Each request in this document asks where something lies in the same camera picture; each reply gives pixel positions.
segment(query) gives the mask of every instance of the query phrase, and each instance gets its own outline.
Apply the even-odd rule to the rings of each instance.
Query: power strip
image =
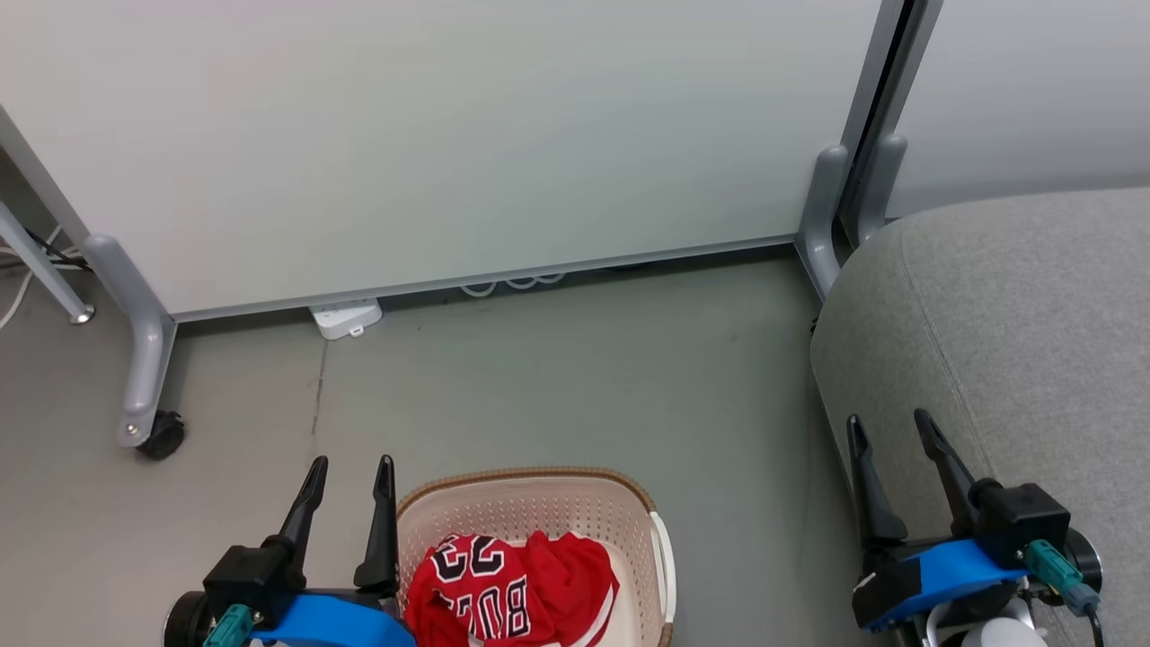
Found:
[[[376,299],[347,300],[328,305],[313,305],[312,316],[320,334],[325,340],[338,340],[351,336],[359,338],[363,331],[383,318],[383,309]]]

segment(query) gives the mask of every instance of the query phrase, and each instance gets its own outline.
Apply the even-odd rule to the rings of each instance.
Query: beige plastic basket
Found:
[[[601,544],[619,595],[600,647],[667,647],[675,618],[675,559],[647,493],[619,472],[585,468],[500,470],[430,483],[399,504],[401,603],[427,549],[451,533],[522,545],[535,531]]]

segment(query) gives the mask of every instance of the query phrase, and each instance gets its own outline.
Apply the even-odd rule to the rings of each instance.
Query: gray floor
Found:
[[[0,626],[9,645],[159,644],[232,544],[331,473],[306,572],[346,586],[381,453],[399,490],[521,465],[613,468],[651,492],[678,575],[675,644],[854,645],[854,531],[808,378],[816,302],[790,254],[390,313],[327,344],[307,317],[185,328],[164,392],[190,436],[118,449],[125,319],[71,328],[34,284],[0,332]],[[0,306],[17,278],[0,277]]]

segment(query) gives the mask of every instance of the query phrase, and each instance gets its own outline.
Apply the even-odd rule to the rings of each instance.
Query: whiteboard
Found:
[[[0,105],[171,313],[793,233],[880,0],[6,0]]]
[[[1150,184],[1150,5],[948,0],[896,132],[888,216]]]

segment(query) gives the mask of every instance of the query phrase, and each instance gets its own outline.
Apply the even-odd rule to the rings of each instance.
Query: gray sofa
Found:
[[[857,414],[912,538],[950,521],[922,407],[975,478],[1038,483],[1071,510],[1102,554],[1107,645],[1150,645],[1150,188],[899,219],[843,267],[811,357],[844,465]],[[1094,644],[1035,608],[1052,647]]]

